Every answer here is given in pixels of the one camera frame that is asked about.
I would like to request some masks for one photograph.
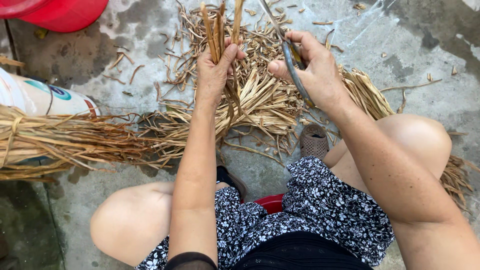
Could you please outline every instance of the black and white floral fabric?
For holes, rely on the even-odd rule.
[[[342,182],[315,157],[302,158],[287,168],[292,178],[283,196],[283,212],[268,215],[256,203],[241,204],[233,187],[216,192],[218,268],[231,269],[261,242],[296,231],[317,233],[370,266],[378,266],[395,236],[375,200]],[[136,269],[162,270],[167,253],[168,236]]]

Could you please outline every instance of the red bucket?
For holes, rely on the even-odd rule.
[[[20,20],[56,32],[73,32],[92,24],[108,0],[0,0],[0,18]]]

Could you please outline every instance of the brown sandal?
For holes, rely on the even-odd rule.
[[[302,158],[315,156],[319,160],[323,160],[329,150],[327,134],[321,126],[309,124],[303,128],[300,135],[300,155]]]
[[[232,180],[232,182],[235,184],[235,186],[237,186],[237,189],[240,193],[240,200],[243,200],[245,198],[245,196],[247,195],[247,192],[248,192],[248,189],[247,189],[247,185],[245,184],[244,181],[242,181],[242,179],[240,179],[238,176],[230,173],[227,169],[227,167],[225,166],[225,164],[217,159],[216,160],[216,166],[223,166],[225,168],[225,170],[227,170],[227,174],[228,176],[230,177],[230,179]]]

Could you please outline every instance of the left hand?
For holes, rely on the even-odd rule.
[[[229,37],[225,39],[225,47],[217,65],[213,63],[209,47],[206,47],[198,58],[196,104],[213,106],[216,109],[222,99],[222,91],[227,82],[227,77],[232,72],[232,62],[235,59],[240,60],[245,57],[245,53],[239,50],[237,44],[231,44]]]

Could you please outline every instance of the right hand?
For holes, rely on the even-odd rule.
[[[299,42],[300,56],[307,62],[307,69],[296,69],[310,98],[321,110],[328,113],[342,100],[350,99],[345,90],[335,59],[309,32],[291,31],[285,35],[292,42]],[[273,60],[268,70],[275,76],[291,80],[285,61]]]

